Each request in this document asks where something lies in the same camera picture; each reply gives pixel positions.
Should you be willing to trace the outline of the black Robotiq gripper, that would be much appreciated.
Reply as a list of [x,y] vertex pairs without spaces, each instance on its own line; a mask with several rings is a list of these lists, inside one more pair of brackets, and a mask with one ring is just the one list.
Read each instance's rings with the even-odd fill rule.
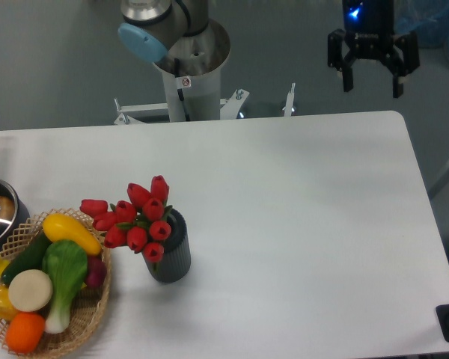
[[327,37],[328,67],[341,75],[343,91],[354,88],[352,65],[356,59],[380,61],[392,74],[393,98],[403,94],[401,78],[420,66],[415,31],[394,35],[394,2],[342,1],[343,29]]

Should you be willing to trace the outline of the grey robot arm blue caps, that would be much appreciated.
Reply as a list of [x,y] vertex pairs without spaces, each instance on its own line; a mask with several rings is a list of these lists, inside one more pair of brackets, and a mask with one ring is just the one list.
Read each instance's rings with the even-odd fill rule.
[[[352,65],[375,60],[393,76],[393,96],[403,94],[402,78],[420,65],[418,36],[394,32],[392,1],[342,1],[342,29],[327,37],[327,64],[353,88]],[[228,58],[227,32],[209,18],[207,1],[122,1],[122,44],[136,57],[175,77],[202,76]]]

